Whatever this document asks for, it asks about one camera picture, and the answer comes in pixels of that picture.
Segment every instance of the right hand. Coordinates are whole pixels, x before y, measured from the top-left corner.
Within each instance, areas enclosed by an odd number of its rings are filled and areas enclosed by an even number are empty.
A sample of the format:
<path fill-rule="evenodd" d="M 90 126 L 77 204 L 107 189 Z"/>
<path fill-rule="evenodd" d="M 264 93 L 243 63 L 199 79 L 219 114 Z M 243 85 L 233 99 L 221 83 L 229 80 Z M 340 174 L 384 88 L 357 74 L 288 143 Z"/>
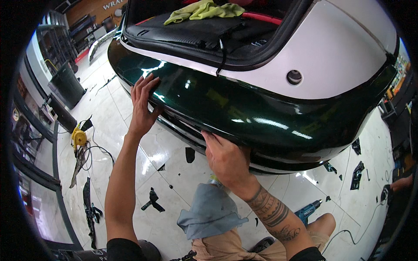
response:
<path fill-rule="evenodd" d="M 240 194 L 257 179 L 250 174 L 250 149 L 237 145 L 216 134 L 202 130 L 206 141 L 206 157 L 209 167 L 220 182 L 234 194 Z"/>

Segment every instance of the green microfiber towel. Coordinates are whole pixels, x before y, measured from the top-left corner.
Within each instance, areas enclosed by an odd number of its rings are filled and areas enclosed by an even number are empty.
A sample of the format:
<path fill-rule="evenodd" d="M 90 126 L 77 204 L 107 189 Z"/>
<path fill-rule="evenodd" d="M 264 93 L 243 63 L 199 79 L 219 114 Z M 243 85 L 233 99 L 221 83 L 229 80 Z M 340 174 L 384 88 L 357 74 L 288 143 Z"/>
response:
<path fill-rule="evenodd" d="M 214 16 L 234 17 L 242 15 L 243 12 L 245 12 L 245 9 L 237 4 L 228 3 L 217 6 L 212 0 L 201 0 L 172 12 L 170 18 L 164 22 L 164 25 L 171 22 L 180 23 L 187 18 L 190 20 L 200 20 Z"/>

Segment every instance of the yellow blower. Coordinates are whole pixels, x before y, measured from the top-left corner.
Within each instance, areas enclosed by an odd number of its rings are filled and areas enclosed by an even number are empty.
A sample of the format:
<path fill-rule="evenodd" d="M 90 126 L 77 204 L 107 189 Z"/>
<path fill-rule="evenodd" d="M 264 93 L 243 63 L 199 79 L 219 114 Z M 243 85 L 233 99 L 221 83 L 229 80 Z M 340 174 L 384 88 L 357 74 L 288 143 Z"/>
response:
<path fill-rule="evenodd" d="M 73 133 L 71 134 L 71 139 L 73 140 L 74 155 L 77 158 L 77 145 L 83 146 L 87 142 L 86 133 L 80 130 L 80 123 L 74 128 Z"/>

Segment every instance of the tattoo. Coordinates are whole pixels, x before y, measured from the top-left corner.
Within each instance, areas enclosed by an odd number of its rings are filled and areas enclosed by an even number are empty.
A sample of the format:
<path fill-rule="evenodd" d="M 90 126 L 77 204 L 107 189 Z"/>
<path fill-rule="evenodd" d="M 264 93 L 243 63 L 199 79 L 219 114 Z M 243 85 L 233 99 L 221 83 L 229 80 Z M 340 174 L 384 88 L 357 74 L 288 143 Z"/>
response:
<path fill-rule="evenodd" d="M 300 228 L 293 228 L 289 230 L 289 225 L 285 225 L 285 227 L 282 228 L 282 230 L 280 231 L 272 231 L 269 229 L 267 230 L 270 232 L 270 234 L 272 234 L 275 238 L 277 238 L 280 241 L 291 241 L 292 239 L 297 237 L 299 235 L 299 232 L 301 231 Z"/>
<path fill-rule="evenodd" d="M 285 225 L 279 230 L 279 225 L 289 214 L 289 208 L 280 200 L 273 197 L 260 185 L 257 193 L 246 201 L 254 213 L 260 218 L 267 230 L 279 241 L 291 241 L 300 233 L 300 228 L 290 229 Z"/>

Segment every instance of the shoe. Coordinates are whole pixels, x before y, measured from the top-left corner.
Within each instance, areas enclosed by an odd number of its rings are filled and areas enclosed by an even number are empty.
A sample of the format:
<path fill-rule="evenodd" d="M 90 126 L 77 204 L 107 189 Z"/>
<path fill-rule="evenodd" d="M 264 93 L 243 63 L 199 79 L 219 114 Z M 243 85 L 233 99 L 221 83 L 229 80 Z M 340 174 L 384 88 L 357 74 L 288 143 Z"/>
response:
<path fill-rule="evenodd" d="M 390 188 L 389 184 L 383 186 L 382 194 L 380 195 L 380 201 L 387 199 L 387 204 L 389 205 L 393 199 L 393 190 Z"/>
<path fill-rule="evenodd" d="M 176 258 L 176 259 L 171 259 L 170 261 L 195 261 L 195 259 L 193 258 L 195 255 L 197 255 L 197 253 L 193 250 L 190 250 L 189 253 L 187 255 L 185 255 L 182 258 Z"/>
<path fill-rule="evenodd" d="M 250 249 L 248 252 L 250 253 L 259 253 L 266 249 L 267 247 L 274 244 L 274 238 L 271 236 L 268 236 L 266 238 L 263 238 L 260 242 L 258 242 L 252 249 Z"/>

